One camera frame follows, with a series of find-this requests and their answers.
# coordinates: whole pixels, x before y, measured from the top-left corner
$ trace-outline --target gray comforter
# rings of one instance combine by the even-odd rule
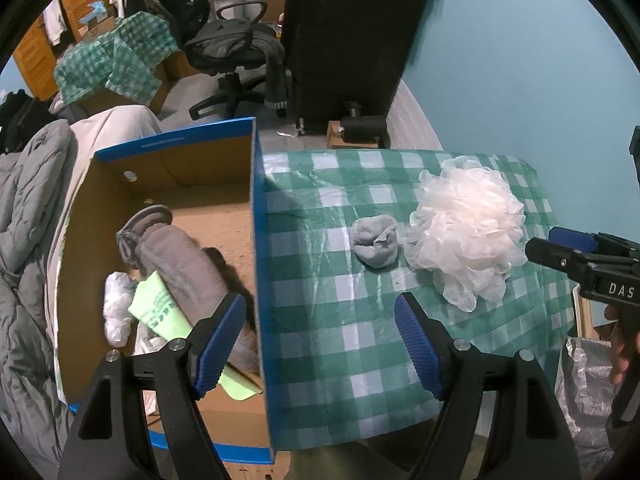
[[[58,400],[47,335],[47,251],[74,161],[65,120],[0,155],[0,416],[44,478],[55,478],[73,414]]]

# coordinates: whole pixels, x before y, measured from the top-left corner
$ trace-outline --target gray sock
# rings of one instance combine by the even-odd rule
[[[396,219],[389,215],[358,218],[349,228],[349,240],[356,256],[368,266],[381,269],[398,257]]]

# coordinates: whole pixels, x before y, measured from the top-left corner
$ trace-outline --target green checkered tablecloth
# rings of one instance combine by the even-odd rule
[[[147,12],[117,20],[116,29],[81,42],[58,61],[54,78],[66,104],[107,88],[149,105],[162,84],[153,72],[178,49],[169,24]]]
[[[570,282],[554,270],[517,267],[502,303],[478,299],[465,313],[437,293],[430,272],[408,268],[402,251],[383,270],[367,269],[354,256],[347,227],[379,214],[406,225],[418,204],[420,172],[440,174],[440,162],[454,156],[422,150],[264,156],[277,449],[368,438],[437,412],[440,405],[420,387],[394,323],[400,292],[410,290],[453,338],[484,352],[527,348],[539,356],[571,327]],[[525,205],[527,239],[545,237],[556,218],[536,171],[513,157],[477,157],[499,170]]]

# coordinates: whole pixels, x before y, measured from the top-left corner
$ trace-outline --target hanging clothes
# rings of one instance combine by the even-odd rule
[[[66,23],[62,15],[60,0],[53,0],[47,8],[44,9],[42,17],[44,18],[44,27],[47,31],[49,41],[53,46],[59,45],[60,36],[66,31]]]
[[[124,18],[124,0],[109,0],[109,3],[115,6],[119,18]]]

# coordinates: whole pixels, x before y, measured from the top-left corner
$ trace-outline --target teal wall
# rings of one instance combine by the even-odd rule
[[[5,90],[9,93],[17,92],[20,89],[25,90],[27,94],[31,95],[30,90],[27,88],[27,84],[22,78],[22,74],[20,74],[20,71],[15,64],[14,57],[11,56],[9,61],[6,62],[4,70],[0,73],[0,91]]]
[[[445,150],[522,158],[560,224],[640,241],[640,74],[587,0],[430,0],[404,81]]]

